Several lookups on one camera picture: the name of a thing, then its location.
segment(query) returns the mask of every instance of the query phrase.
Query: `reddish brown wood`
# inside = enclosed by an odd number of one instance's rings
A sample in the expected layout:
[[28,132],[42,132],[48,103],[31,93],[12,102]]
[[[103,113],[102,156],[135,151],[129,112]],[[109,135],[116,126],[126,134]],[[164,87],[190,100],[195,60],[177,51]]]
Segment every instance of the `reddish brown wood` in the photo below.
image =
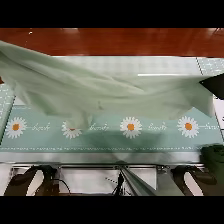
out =
[[1,28],[0,40],[53,56],[224,57],[222,28]]

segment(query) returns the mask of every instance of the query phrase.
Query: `flower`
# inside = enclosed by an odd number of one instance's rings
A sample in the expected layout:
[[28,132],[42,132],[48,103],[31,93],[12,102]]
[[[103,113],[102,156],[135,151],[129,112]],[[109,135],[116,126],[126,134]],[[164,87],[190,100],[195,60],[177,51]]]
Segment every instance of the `flower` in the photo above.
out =
[[194,138],[194,136],[197,136],[198,132],[198,124],[194,120],[194,118],[190,117],[182,117],[178,121],[179,131],[182,131],[182,135],[185,135],[185,137]]
[[26,130],[26,121],[23,118],[14,117],[10,122],[8,122],[6,127],[6,135],[8,135],[8,138],[17,138],[21,134],[23,134],[23,131]]
[[126,138],[135,138],[141,134],[140,130],[142,130],[140,121],[134,117],[126,117],[123,119],[120,127],[120,130],[123,131],[123,135]]
[[66,138],[70,138],[70,139],[75,138],[82,134],[80,129],[68,128],[66,126],[66,122],[63,122],[62,124],[62,131],[64,132],[63,135],[65,135]]

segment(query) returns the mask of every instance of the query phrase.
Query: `wooden surface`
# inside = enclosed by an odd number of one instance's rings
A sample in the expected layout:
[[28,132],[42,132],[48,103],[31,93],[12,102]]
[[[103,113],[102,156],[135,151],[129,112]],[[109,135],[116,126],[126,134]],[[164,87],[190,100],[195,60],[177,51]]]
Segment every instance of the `wooden surface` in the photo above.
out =
[[223,28],[0,28],[0,40],[52,56],[224,57]]

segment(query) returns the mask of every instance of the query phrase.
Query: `white daisy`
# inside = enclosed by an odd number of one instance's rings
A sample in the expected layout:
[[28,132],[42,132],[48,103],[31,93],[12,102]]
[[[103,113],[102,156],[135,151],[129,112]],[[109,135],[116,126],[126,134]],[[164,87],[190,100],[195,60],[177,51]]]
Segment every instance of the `white daisy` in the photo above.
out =
[[141,134],[140,130],[142,130],[140,121],[134,117],[126,117],[123,119],[120,127],[120,130],[123,131],[123,135],[126,138],[135,138]]
[[5,129],[6,135],[8,135],[8,138],[17,138],[21,134],[23,134],[23,131],[26,130],[26,121],[23,118],[14,117],[10,122],[8,122],[7,127]]
[[194,136],[197,136],[198,132],[198,124],[194,120],[194,118],[190,117],[182,117],[178,121],[179,131],[182,131],[182,135],[185,135],[185,137],[194,138]]
[[64,132],[63,135],[65,135],[66,138],[70,138],[70,139],[75,138],[82,134],[80,129],[68,128],[66,126],[66,122],[63,122],[62,124],[62,131]]

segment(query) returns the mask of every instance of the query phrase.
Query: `daisy print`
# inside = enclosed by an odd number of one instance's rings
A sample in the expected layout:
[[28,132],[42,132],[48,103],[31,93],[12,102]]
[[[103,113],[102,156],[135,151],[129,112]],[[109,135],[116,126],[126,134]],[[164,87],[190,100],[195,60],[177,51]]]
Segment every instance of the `daisy print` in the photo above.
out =
[[194,136],[197,136],[197,134],[199,133],[199,127],[194,118],[186,116],[182,117],[181,119],[179,119],[177,127],[179,127],[178,130],[181,131],[182,135],[184,135],[185,137],[194,138]]
[[130,139],[139,136],[141,134],[140,130],[142,130],[140,121],[134,117],[126,117],[123,119],[120,127],[120,130],[123,131],[123,135]]
[[62,124],[62,132],[64,132],[63,135],[65,135],[66,138],[70,138],[70,139],[76,138],[77,136],[82,134],[80,129],[68,128],[66,126],[66,122],[63,122]]
[[8,138],[17,138],[23,134],[27,128],[25,119],[21,117],[14,117],[10,122],[8,122],[6,127],[6,135]]

